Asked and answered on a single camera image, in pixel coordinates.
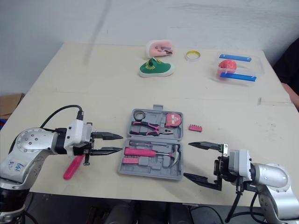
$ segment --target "claw hammer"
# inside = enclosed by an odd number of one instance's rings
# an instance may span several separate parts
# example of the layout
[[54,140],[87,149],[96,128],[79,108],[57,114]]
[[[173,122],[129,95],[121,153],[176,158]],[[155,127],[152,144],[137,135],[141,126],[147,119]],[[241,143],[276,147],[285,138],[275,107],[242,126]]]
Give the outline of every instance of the claw hammer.
[[146,150],[146,149],[136,149],[136,148],[126,148],[125,149],[125,155],[137,155],[137,156],[147,156],[147,157],[155,157],[158,155],[167,155],[171,158],[173,158],[173,162],[170,165],[170,167],[174,166],[178,160],[179,160],[179,145],[173,145],[173,153],[157,153],[154,150]]

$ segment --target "plastic container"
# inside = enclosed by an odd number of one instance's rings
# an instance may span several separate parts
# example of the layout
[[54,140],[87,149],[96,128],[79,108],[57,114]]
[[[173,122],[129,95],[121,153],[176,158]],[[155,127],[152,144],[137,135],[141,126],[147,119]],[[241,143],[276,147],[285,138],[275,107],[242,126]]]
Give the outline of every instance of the plastic container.
[[[166,114],[177,113],[181,116],[182,123],[177,127],[169,127],[173,130],[173,134],[160,134],[159,136],[143,136],[134,135],[134,132],[150,131],[144,126],[134,126],[134,113],[142,111],[145,113],[145,118],[142,122],[151,124],[159,124],[160,127],[165,127]],[[124,145],[123,154],[121,157],[118,172],[120,174],[138,175],[147,177],[164,178],[170,180],[180,180],[183,177],[183,145],[179,142],[183,137],[183,114],[180,112],[163,111],[162,105],[154,105],[153,110],[134,109],[129,121],[128,135],[130,136]],[[158,153],[169,154],[173,152],[174,145],[178,145],[179,160],[172,166],[173,158],[167,155],[158,156],[128,156],[125,155],[126,148],[154,150]],[[131,161],[132,164],[124,163],[125,160]]]
[[264,74],[259,57],[219,53],[215,60],[217,81],[254,83]]

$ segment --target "screwdriver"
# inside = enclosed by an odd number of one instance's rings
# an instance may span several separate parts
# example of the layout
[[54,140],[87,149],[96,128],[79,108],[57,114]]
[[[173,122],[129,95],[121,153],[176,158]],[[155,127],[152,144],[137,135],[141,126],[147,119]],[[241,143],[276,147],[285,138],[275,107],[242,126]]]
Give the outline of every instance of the screwdriver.
[[162,144],[148,144],[148,143],[144,143],[144,142],[133,142],[133,141],[130,141],[130,142],[129,142],[129,145],[131,145],[131,146],[142,146],[142,147],[161,146],[161,147],[168,148],[168,145],[162,145]]

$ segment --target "blue plastic strip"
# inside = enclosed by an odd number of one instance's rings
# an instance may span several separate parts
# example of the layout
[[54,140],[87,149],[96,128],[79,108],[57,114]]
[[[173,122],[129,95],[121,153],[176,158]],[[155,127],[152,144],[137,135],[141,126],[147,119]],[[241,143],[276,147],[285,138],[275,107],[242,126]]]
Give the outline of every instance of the blue plastic strip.
[[226,55],[226,54],[221,54],[219,58],[224,58],[224,59],[231,59],[231,60],[237,60],[237,61],[243,61],[243,62],[250,62],[251,57],[243,57],[243,56],[238,56],[238,55]]
[[246,76],[246,75],[240,75],[240,74],[235,74],[235,73],[222,72],[220,74],[220,77],[221,78],[240,79],[240,80],[251,81],[251,82],[255,82],[256,81],[256,76]]

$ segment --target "roll of tape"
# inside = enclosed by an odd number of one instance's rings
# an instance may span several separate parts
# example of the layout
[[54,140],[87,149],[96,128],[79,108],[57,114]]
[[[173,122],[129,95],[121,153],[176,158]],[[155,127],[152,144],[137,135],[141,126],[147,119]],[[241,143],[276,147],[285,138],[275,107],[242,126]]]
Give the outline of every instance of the roll of tape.
[[195,50],[189,50],[186,54],[185,54],[185,59],[187,61],[190,62],[195,62],[198,61],[200,58],[200,53],[198,51]]
[[142,119],[144,119],[145,118],[145,113],[143,112],[143,111],[136,111],[135,113],[134,113],[134,119],[136,120],[136,121],[142,121]]

